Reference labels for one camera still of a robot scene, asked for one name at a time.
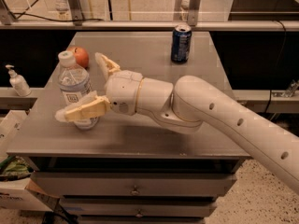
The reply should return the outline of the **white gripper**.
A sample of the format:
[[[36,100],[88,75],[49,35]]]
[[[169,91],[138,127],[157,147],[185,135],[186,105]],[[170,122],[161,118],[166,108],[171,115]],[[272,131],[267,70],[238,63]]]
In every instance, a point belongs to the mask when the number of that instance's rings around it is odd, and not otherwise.
[[[74,122],[102,117],[110,109],[129,116],[135,113],[137,92],[143,76],[129,70],[121,71],[117,63],[102,53],[96,52],[94,57],[107,80],[106,95],[99,96],[96,91],[88,93],[77,103],[58,110],[55,114],[58,121]]]

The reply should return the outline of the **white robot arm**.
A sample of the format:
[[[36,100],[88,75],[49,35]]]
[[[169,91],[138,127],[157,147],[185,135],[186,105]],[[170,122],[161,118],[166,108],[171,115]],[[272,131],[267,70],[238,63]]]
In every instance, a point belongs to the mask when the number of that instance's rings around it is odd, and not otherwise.
[[[56,112],[60,122],[102,117],[107,111],[140,114],[177,133],[194,133],[206,122],[226,134],[269,172],[299,193],[299,137],[247,109],[199,77],[177,83],[122,70],[107,56],[95,60],[106,80],[104,96],[92,91]]]

